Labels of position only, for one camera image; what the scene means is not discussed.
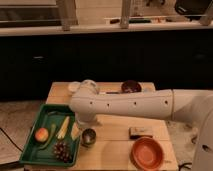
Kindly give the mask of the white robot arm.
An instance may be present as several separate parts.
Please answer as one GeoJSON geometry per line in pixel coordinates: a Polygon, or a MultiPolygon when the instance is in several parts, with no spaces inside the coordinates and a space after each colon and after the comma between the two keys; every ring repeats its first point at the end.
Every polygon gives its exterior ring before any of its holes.
{"type": "Polygon", "coordinates": [[[93,80],[71,82],[69,107],[80,129],[97,123],[97,115],[143,117],[194,124],[198,139],[192,171],[213,171],[213,90],[166,89],[103,94],[93,80]]]}

